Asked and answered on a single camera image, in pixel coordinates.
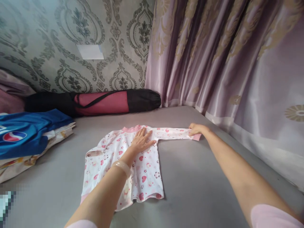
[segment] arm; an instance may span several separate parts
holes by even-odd
[[[189,128],[192,129],[190,136],[197,133],[205,136],[216,160],[228,178],[250,226],[251,209],[258,204],[274,206],[298,219],[268,182],[208,127],[192,123]]]
[[[146,129],[139,130],[131,146],[126,150],[120,161],[132,166],[136,155],[156,143],[155,140],[147,142],[147,138],[152,131],[146,133]],[[96,224],[97,227],[110,227],[110,223],[126,183],[127,176],[125,172],[117,166],[113,166],[98,183],[98,185],[90,192],[87,198],[78,207],[65,227],[79,220],[89,220]]]

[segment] blue shirt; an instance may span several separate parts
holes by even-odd
[[[57,109],[0,116],[0,159],[41,154],[48,144],[43,134],[72,122]]]

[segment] white baby onesie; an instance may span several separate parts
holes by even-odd
[[[131,145],[136,132],[143,127],[147,128],[147,132],[152,130],[148,140],[156,140],[156,143],[135,158],[131,167],[131,176],[126,181],[115,211],[129,207],[133,204],[133,200],[143,202],[149,198],[164,198],[158,161],[158,140],[193,139],[198,141],[201,135],[190,137],[188,135],[190,129],[151,128],[137,125],[133,128],[124,127],[122,130],[110,132],[98,143],[97,147],[87,152],[81,202],[105,176],[112,164],[120,159]]]

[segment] hand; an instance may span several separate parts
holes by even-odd
[[[131,143],[130,148],[132,148],[135,153],[139,153],[139,152],[142,152],[142,151],[148,149],[150,146],[152,146],[154,143],[156,143],[155,140],[147,142],[147,139],[149,138],[149,136],[151,134],[152,134],[152,131],[149,131],[146,134],[146,128],[145,127],[140,129],[136,133],[136,135],[135,135],[135,137],[134,137],[134,139]]]
[[[196,134],[204,134],[206,132],[206,130],[208,132],[211,131],[208,127],[201,125],[201,124],[196,124],[196,123],[190,124],[189,128],[192,129],[189,133],[189,136],[193,136]]]

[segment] bag strap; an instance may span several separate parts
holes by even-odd
[[[91,106],[97,104],[98,102],[100,102],[101,100],[103,100],[104,98],[106,98],[107,96],[109,96],[109,95],[111,95],[111,94],[113,94],[113,93],[116,93],[116,92],[121,92],[121,91],[124,91],[124,90],[118,90],[118,91],[111,91],[111,92],[108,92],[108,93],[106,93],[106,94],[104,94],[104,95],[102,95],[102,96],[96,98],[95,100],[93,100],[92,102],[90,102],[89,104],[87,104],[86,106],[82,106],[82,105],[80,104],[80,102],[79,102],[79,95],[80,95],[80,93],[78,93],[78,94],[76,95],[76,98],[77,98],[77,102],[78,102],[78,103],[76,103],[74,100],[73,100],[73,102],[74,102],[74,104],[75,104],[75,106],[76,106],[77,108],[89,108],[89,107],[91,107]]]

